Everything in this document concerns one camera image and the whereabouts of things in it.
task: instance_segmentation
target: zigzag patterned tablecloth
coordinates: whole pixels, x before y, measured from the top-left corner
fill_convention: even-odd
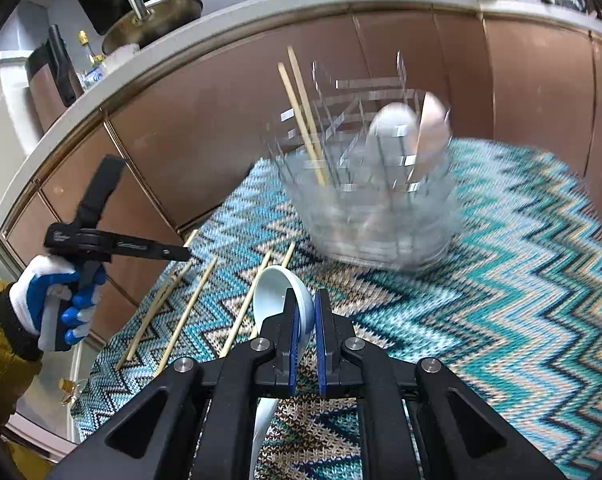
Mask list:
[[[81,437],[151,380],[214,254],[173,359],[216,358],[263,254],[272,248],[279,263],[296,240],[290,268],[311,291],[327,288],[358,336],[392,357],[439,357],[569,478],[586,478],[602,459],[602,228],[579,179],[549,153],[455,140],[452,154],[464,225],[444,263],[422,275],[326,261],[274,165],[259,161],[194,238],[196,263],[134,360],[114,370],[161,280],[98,356],[72,409]],[[253,324],[246,316],[238,341]],[[259,478],[360,478],[354,401],[320,399],[315,370],[310,349],[300,394],[281,402],[270,426]]]

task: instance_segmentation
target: gloved hand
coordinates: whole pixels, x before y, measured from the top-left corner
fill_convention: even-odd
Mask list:
[[[23,328],[39,336],[39,349],[58,350],[55,348],[56,330],[53,327],[42,330],[44,311],[51,311],[45,316],[46,322],[56,326],[61,300],[70,301],[71,307],[62,315],[62,321],[68,327],[65,342],[68,345],[78,343],[90,331],[100,299],[99,289],[105,279],[105,269],[101,266],[92,284],[73,295],[67,285],[79,281],[76,268],[60,256],[37,256],[10,288],[10,303]]]

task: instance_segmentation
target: person's arm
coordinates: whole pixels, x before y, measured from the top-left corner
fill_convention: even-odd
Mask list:
[[[38,337],[18,322],[10,303],[11,286],[0,281],[0,426],[14,413],[18,398],[41,370]]]

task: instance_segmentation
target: bottle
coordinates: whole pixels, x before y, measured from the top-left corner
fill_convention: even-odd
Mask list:
[[[94,54],[94,51],[90,46],[90,40],[88,40],[88,35],[84,30],[79,31],[79,43],[83,47],[85,55],[90,60],[90,68],[81,74],[81,83],[87,90],[95,83],[103,79],[103,72],[99,65],[105,59],[105,57],[101,54]]]

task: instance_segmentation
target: blue gripper pad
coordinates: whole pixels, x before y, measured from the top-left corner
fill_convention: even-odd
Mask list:
[[[325,342],[323,341],[323,318],[321,317],[321,297],[318,292],[314,294],[314,322],[316,323],[316,360],[319,375],[319,393],[326,393],[325,380]]]
[[[299,332],[300,332],[301,318],[299,314],[299,307],[296,304],[294,306],[294,323],[292,325],[292,341],[290,345],[290,394],[293,395],[296,391],[296,367],[298,366],[299,357]]]

